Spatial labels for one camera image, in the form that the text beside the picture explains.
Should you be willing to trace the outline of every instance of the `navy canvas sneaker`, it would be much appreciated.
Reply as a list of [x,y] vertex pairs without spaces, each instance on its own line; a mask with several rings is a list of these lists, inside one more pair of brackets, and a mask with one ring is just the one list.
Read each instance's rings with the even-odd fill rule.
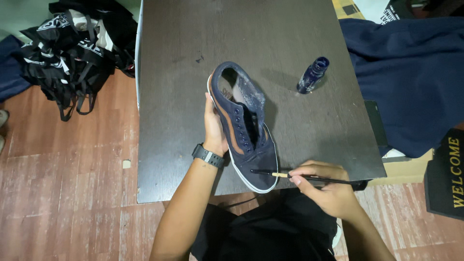
[[224,62],[208,79],[208,92],[221,117],[237,174],[258,193],[269,192],[277,177],[250,170],[277,172],[274,142],[264,124],[264,95],[236,63]]

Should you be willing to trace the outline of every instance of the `left hand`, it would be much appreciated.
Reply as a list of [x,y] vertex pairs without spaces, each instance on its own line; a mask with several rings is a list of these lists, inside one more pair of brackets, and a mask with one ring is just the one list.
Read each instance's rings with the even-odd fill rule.
[[209,93],[205,93],[205,142],[203,148],[214,154],[224,157],[224,154],[229,150],[227,146],[226,136],[222,130],[220,116],[214,111],[214,103]]

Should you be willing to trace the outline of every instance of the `paint bottle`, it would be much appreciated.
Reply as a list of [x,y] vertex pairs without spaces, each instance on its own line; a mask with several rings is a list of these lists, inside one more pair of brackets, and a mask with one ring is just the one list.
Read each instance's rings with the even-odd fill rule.
[[306,94],[312,91],[316,84],[321,81],[321,78],[324,76],[328,66],[329,59],[325,57],[317,58],[301,76],[300,81],[296,85],[298,92],[301,94]]

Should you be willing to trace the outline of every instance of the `right hand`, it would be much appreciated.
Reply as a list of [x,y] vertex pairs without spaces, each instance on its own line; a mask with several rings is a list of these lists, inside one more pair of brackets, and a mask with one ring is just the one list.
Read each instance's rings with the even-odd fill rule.
[[362,210],[356,199],[353,188],[348,184],[329,183],[317,189],[300,175],[327,177],[349,180],[348,173],[342,166],[320,161],[308,160],[300,167],[289,172],[293,182],[302,193],[312,199],[322,210],[334,217],[350,219]]

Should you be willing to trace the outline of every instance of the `black wristwatch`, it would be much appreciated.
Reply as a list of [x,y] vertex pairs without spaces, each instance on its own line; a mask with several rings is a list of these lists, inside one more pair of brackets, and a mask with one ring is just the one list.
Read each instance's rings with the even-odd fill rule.
[[224,159],[208,150],[205,150],[202,145],[203,143],[197,144],[193,150],[192,156],[194,158],[200,158],[214,167],[222,168],[224,165]]

